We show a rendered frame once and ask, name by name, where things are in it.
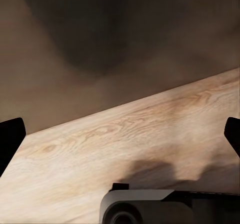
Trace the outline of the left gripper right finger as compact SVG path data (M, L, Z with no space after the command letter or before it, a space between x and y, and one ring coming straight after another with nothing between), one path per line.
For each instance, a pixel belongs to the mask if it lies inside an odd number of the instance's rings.
M240 119L228 117L224 135L240 157Z

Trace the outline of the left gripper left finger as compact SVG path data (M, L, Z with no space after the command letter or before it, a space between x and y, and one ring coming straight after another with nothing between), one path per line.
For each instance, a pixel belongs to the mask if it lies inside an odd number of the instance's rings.
M0 123L0 177L26 136L22 117Z

